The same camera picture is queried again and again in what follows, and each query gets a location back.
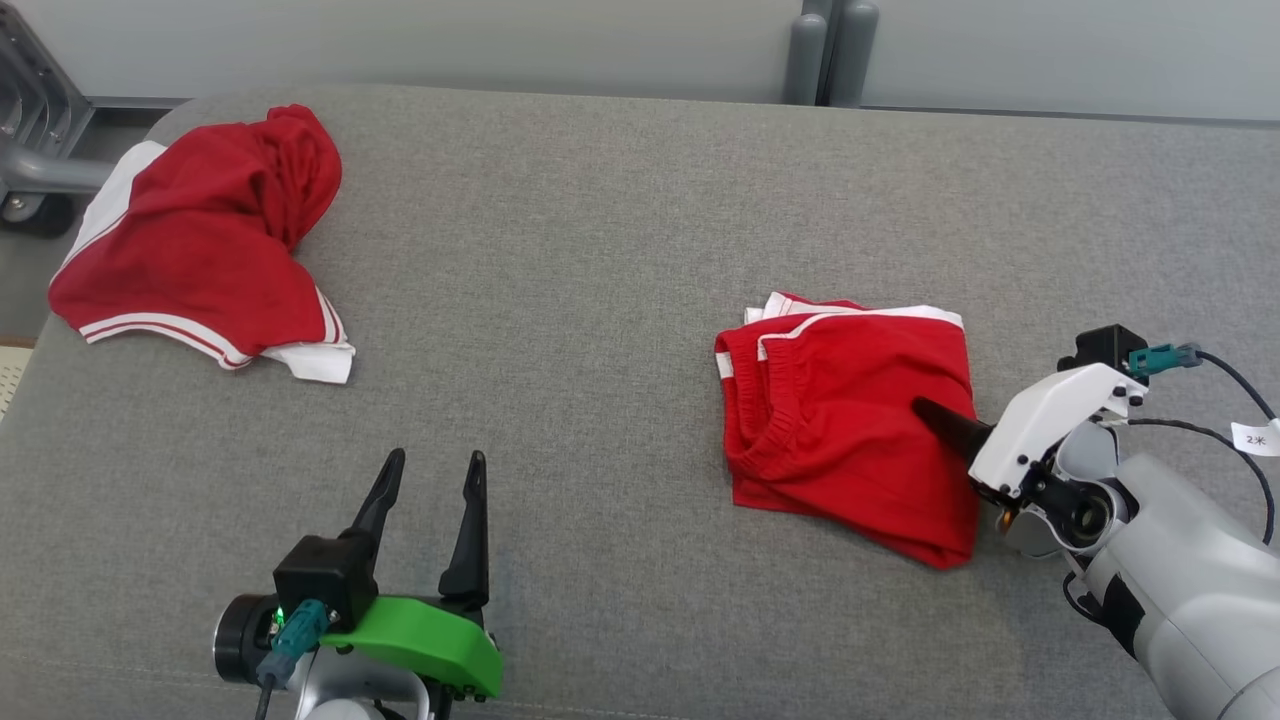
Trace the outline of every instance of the cart wheel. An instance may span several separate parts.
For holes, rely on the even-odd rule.
[[[29,196],[10,193],[0,224],[4,229],[36,237],[61,237],[76,224],[76,204],[67,195],[45,195],[35,211],[23,211]]]

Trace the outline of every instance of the white stripe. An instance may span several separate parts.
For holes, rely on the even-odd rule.
[[[781,292],[771,292],[769,299],[764,301],[764,318],[778,318],[786,315],[782,306],[786,305],[787,296]]]
[[[243,366],[243,364],[239,364],[239,365],[232,364],[230,361],[227,360],[227,357],[223,354],[220,354],[219,351],[214,350],[212,347],[209,347],[207,345],[205,345],[202,342],[196,342],[195,340],[191,338],[191,336],[183,334],[183,333],[180,333],[178,331],[174,331],[172,328],[166,328],[164,325],[154,325],[151,323],[128,323],[128,324],[123,324],[123,325],[116,325],[116,327],[114,327],[114,328],[111,328],[109,331],[102,331],[102,332],[92,334],[92,336],[84,336],[84,340],[87,342],[90,342],[90,343],[95,343],[95,342],[97,342],[100,340],[106,340],[109,337],[118,336],[120,333],[129,332],[129,331],[150,331],[150,332],[154,332],[154,333],[160,333],[160,334],[163,334],[165,337],[172,337],[173,340],[177,340],[178,342],[180,342],[180,343],[183,343],[183,345],[186,345],[188,347],[195,347],[196,350],[204,352],[205,355],[212,357],[214,360],[218,360],[218,364],[220,366],[223,366],[224,369],[227,369],[227,370],[236,370],[236,369],[239,369],[241,366]]]
[[[320,301],[320,314],[324,315],[324,341],[337,342],[337,327],[333,323],[333,315],[329,313],[329,304],[325,302],[324,293],[320,292],[319,287],[316,288],[316,300]]]
[[[733,360],[730,359],[728,352],[716,354],[716,369],[721,373],[721,379],[733,377]]]
[[[755,357],[756,360],[768,360],[768,354],[764,352],[765,340],[794,340],[800,336],[809,325],[822,320],[823,318],[845,318],[849,315],[877,315],[888,318],[925,318],[931,320],[942,320],[943,323],[950,323],[961,331],[964,329],[964,323],[960,315],[955,313],[947,313],[932,305],[915,305],[911,307],[887,307],[883,310],[856,310],[854,307],[829,307],[829,313],[822,313],[818,315],[812,315],[805,318],[803,323],[796,325],[796,328],[788,333],[771,333],[762,334],[755,342]]]
[[[237,350],[236,346],[232,345],[229,340],[209,329],[207,327],[188,318],[180,318],[178,315],[168,315],[164,313],[127,313],[124,315],[116,315],[114,318],[108,318],[105,320],[97,320],[96,323],[90,323],[79,328],[79,332],[82,336],[84,336],[86,340],[88,340],[88,336],[95,334],[104,328],[110,328],[111,325],[115,325],[118,323],[169,325],[173,328],[178,328],[180,331],[186,331],[198,337],[200,340],[207,342],[209,345],[212,345],[214,347],[220,350],[223,355],[227,356],[227,360],[229,360],[230,363],[243,364],[252,360],[252,356],[244,355],[243,352]]]
[[[120,158],[120,161],[115,164],[115,169],[111,170],[106,182],[102,183],[102,190],[97,191],[97,196],[84,209],[84,222],[81,223],[81,229],[76,233],[76,243],[72,245],[70,252],[67,254],[61,266],[58,268],[59,272],[86,247],[106,237],[120,224],[124,214],[129,210],[133,179],[138,177],[138,173],[147,169],[156,158],[163,155],[165,150],[164,145],[148,140],[134,145]]]
[[[338,316],[338,310],[334,309],[333,301],[323,292],[320,292],[320,300],[324,301],[325,307],[329,309],[329,314],[333,315],[334,324],[338,327],[338,338],[334,342],[347,342],[347,328],[342,325],[342,318]]]

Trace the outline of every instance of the gray fabric surface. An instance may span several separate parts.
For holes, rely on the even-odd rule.
[[[1280,397],[1280,133],[398,87],[200,100],[152,132],[315,109],[342,191],[298,251],[358,348],[349,387],[228,373],[54,318],[0,425],[5,715],[247,717],[210,629],[408,451],[379,562],[434,589],[489,456],[502,701],[474,719],[1162,717],[1062,602],[1060,562],[940,574],[736,509],[712,340],[771,290],[965,316],[979,413],[1124,322]],[[1258,416],[1212,368],[1146,410]],[[1132,429],[1249,527],[1211,441]],[[278,700],[273,717],[292,714]]]

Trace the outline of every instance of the red shorts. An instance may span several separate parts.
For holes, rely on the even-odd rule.
[[[142,142],[84,211],[49,305],[93,343],[145,331],[234,370],[265,355],[344,383],[355,348],[291,252],[329,208],[342,160],[300,105],[257,123]]]
[[[773,305],[716,340],[733,502],[829,518],[936,568],[966,561],[978,498],[910,407],[924,396],[974,415],[960,318]]]

